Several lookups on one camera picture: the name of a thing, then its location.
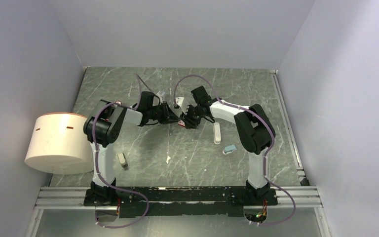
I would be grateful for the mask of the long white stapler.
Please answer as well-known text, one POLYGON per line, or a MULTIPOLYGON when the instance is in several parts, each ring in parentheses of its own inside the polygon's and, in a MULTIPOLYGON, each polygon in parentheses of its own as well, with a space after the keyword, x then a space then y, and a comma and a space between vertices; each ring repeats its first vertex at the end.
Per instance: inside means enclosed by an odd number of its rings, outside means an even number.
POLYGON ((213 136, 214 136, 214 144, 218 145, 221 143, 221 129, 220 124, 218 122, 213 123, 213 136))

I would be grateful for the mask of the small blue stapler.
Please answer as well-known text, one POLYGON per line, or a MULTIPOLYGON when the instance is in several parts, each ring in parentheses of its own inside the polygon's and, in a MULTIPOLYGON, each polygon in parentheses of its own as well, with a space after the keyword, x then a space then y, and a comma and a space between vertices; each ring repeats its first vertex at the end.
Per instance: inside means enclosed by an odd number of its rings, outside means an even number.
POLYGON ((237 147, 236 145, 229 145, 223 148, 223 154, 228 155, 231 154, 232 152, 236 151, 237 147))

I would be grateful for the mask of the small beige stapler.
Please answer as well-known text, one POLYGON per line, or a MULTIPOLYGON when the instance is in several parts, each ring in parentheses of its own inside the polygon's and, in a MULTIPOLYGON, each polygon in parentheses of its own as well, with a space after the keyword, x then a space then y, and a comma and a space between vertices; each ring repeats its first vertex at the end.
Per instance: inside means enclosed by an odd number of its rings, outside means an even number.
POLYGON ((120 162, 121 167, 124 169, 127 169, 128 168, 128 162, 127 162, 127 159, 126 159, 124 153, 119 153, 117 155, 117 157, 118 157, 118 160, 120 162))

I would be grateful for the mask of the red staple box sleeve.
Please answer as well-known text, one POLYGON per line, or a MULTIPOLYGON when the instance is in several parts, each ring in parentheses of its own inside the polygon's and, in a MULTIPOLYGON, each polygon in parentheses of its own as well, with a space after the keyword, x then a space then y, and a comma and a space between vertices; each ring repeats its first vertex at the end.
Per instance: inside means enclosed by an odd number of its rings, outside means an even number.
POLYGON ((178 121, 178 125, 179 125, 179 126, 182 126, 182 127, 185 127, 185 126, 186 126, 185 123, 184 123, 182 120, 178 121))

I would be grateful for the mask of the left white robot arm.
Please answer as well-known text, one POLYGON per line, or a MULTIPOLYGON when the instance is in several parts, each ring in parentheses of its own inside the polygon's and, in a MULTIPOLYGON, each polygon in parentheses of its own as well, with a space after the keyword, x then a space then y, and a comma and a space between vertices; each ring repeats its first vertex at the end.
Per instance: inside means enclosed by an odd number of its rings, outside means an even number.
POLYGON ((117 199, 113 158, 108 155, 119 135, 123 124, 139 127, 156 124, 177 123, 179 117, 167 102, 152 92, 144 91, 133 108, 119 102, 100 100, 83 126, 83 132, 93 149, 94 176, 90 189, 85 195, 86 205, 111 205, 117 199))

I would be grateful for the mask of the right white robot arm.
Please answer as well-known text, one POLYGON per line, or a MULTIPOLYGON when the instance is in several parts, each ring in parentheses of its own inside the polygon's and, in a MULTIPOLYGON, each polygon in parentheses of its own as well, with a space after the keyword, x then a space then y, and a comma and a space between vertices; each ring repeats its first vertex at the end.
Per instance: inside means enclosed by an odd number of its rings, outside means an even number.
POLYGON ((196 128, 202 118, 212 123, 215 119, 222 119, 236 125, 240 143, 249 156, 246 197, 251 204, 259 204, 270 189, 264 157, 276 137, 264 109, 259 104, 248 107, 213 99, 203 86, 192 90, 191 94, 196 106, 189 104, 183 97, 174 98, 174 107, 182 110, 181 120, 186 128, 196 128))

